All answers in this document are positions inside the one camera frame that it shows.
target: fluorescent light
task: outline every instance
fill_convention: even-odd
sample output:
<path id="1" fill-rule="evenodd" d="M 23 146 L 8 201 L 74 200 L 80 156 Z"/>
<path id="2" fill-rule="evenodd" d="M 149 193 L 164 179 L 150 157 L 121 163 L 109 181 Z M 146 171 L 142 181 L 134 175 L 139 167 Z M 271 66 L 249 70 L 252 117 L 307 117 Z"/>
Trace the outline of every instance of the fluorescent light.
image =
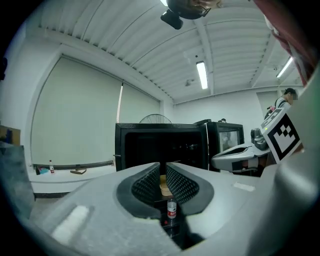
<path id="1" fill-rule="evenodd" d="M 168 6 L 167 0 L 160 0 L 160 1 L 161 1 L 161 3 L 163 3 L 164 6 Z"/>
<path id="2" fill-rule="evenodd" d="M 119 124 L 119 116 L 120 116 L 120 106 L 121 106 L 121 99 L 122 99 L 122 90 L 124 88 L 124 82 L 122 82 L 121 89 L 120 89 L 120 95 L 119 95 L 119 101 L 118 101 L 118 109 L 116 112 L 116 123 Z"/>
<path id="3" fill-rule="evenodd" d="M 283 69 L 280 71 L 280 73 L 276 76 L 276 78 L 279 78 L 283 75 L 283 73 L 287 70 L 287 68 L 289 67 L 289 65 L 291 64 L 291 62 L 294 59 L 291 57 L 290 59 L 288 59 L 288 61 L 286 62 L 286 64 L 284 65 Z"/>
<path id="4" fill-rule="evenodd" d="M 207 71 L 206 71 L 205 63 L 203 61 L 197 62 L 196 68 L 198 69 L 202 89 L 207 89 L 208 88 L 208 80 L 207 80 Z"/>

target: ceiling light fixture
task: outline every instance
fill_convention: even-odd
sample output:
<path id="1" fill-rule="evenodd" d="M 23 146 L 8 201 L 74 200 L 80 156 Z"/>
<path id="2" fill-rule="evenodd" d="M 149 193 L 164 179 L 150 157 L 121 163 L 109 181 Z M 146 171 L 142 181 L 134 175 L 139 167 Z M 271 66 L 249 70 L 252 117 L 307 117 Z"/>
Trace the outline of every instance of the ceiling light fixture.
<path id="1" fill-rule="evenodd" d="M 294 59 L 292 57 L 290 57 L 288 59 L 288 61 L 286 62 L 286 64 L 284 65 L 283 69 L 279 72 L 279 74 L 276 76 L 276 78 L 280 78 L 283 73 L 287 70 L 287 68 L 289 67 L 289 65 L 291 64 L 291 62 L 293 61 Z"/>
<path id="2" fill-rule="evenodd" d="M 207 89 L 208 88 L 208 79 L 207 79 L 207 70 L 206 70 L 205 63 L 203 61 L 197 62 L 196 68 L 198 69 L 202 89 Z"/>
<path id="3" fill-rule="evenodd" d="M 161 3 L 163 3 L 164 6 L 168 6 L 167 0 L 160 0 L 160 1 L 161 1 Z"/>

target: white robot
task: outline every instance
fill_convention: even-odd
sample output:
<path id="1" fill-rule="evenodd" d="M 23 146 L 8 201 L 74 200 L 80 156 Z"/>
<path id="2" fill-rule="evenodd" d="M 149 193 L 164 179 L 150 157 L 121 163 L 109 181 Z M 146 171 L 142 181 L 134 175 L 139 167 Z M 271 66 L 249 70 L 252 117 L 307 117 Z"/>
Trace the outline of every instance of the white robot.
<path id="1" fill-rule="evenodd" d="M 251 130 L 251 143 L 244 143 L 225 150 L 211 159 L 216 169 L 233 173 L 258 170 L 259 157 L 272 154 L 278 164 L 292 155 L 301 145 L 300 137 L 286 109 L 277 108 L 259 128 Z"/>

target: black rubber pad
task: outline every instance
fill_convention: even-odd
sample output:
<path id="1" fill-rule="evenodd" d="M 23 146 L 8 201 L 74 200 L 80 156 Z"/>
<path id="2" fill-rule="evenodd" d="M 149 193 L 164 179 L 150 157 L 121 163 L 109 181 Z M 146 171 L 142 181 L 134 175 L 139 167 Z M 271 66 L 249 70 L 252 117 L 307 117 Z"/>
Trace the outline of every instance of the black rubber pad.
<path id="1" fill-rule="evenodd" d="M 116 189 L 116 198 L 130 214 L 137 218 L 161 219 L 161 213 L 153 208 L 160 184 L 160 163 L 125 178 Z"/>
<path id="2" fill-rule="evenodd" d="M 186 216 L 203 212 L 214 197 L 208 181 L 173 163 L 166 164 L 166 184 Z"/>

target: gray surface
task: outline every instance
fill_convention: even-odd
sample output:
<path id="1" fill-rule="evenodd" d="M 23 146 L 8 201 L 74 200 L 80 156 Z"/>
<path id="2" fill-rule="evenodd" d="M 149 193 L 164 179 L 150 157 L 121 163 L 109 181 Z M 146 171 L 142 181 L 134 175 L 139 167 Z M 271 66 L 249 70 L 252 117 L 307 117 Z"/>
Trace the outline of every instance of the gray surface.
<path id="1" fill-rule="evenodd" d="M 60 198 L 37 198 L 30 214 L 30 220 L 37 222 L 39 219 L 41 219 L 43 212 L 59 199 Z"/>
<path id="2" fill-rule="evenodd" d="M 305 151 L 267 167 L 236 215 L 182 255 L 256 256 L 279 250 L 319 196 L 319 155 Z"/>
<path id="3" fill-rule="evenodd" d="M 126 177 L 151 164 L 129 168 L 90 181 L 54 203 L 37 224 L 48 234 L 77 205 L 91 209 L 90 217 L 72 238 L 69 247 L 88 255 L 155 255 L 180 252 L 158 220 L 138 219 L 116 199 L 116 188 Z"/>
<path id="4" fill-rule="evenodd" d="M 206 209 L 201 214 L 195 214 L 186 218 L 191 232 L 197 233 L 204 238 L 208 238 L 214 234 L 233 216 L 236 216 L 239 209 L 256 192 L 249 192 L 234 187 L 233 185 L 238 182 L 256 187 L 257 183 L 260 181 L 260 178 L 258 177 L 228 175 L 194 168 L 181 163 L 173 163 L 173 165 L 201 177 L 208 181 L 213 187 L 213 199 Z"/>
<path id="5" fill-rule="evenodd" d="M 35 203 L 23 146 L 0 141 L 0 182 L 14 213 L 30 217 Z"/>
<path id="6" fill-rule="evenodd" d="M 228 152 L 233 151 L 237 148 L 243 148 L 245 150 L 241 153 L 225 155 Z M 232 164 L 239 161 L 250 160 L 256 157 L 261 157 L 263 155 L 268 154 L 269 152 L 270 152 L 270 148 L 267 148 L 266 150 L 260 150 L 253 143 L 244 143 L 214 155 L 211 158 L 211 164 L 216 169 L 227 170 L 229 172 L 241 172 L 241 169 L 233 170 Z"/>
<path id="7" fill-rule="evenodd" d="M 320 149 L 320 63 L 299 100 L 286 112 L 305 149 Z"/>

